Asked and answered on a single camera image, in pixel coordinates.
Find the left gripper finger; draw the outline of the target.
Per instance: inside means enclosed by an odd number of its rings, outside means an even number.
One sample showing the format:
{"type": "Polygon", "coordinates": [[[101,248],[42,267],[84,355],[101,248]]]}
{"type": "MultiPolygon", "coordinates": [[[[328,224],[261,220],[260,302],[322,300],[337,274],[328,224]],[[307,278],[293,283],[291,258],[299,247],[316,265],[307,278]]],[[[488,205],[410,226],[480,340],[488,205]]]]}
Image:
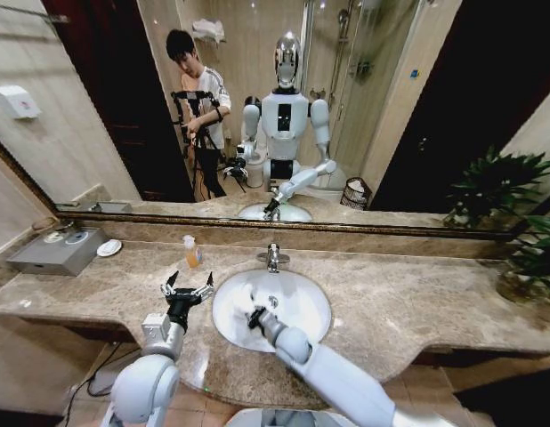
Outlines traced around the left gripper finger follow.
{"type": "Polygon", "coordinates": [[[213,273],[210,272],[206,283],[192,292],[193,302],[201,304],[214,294],[214,279],[213,273]]]}
{"type": "Polygon", "coordinates": [[[161,293],[165,297],[169,297],[174,293],[174,284],[178,277],[179,271],[177,270],[175,273],[173,273],[164,284],[160,286],[161,293]]]}

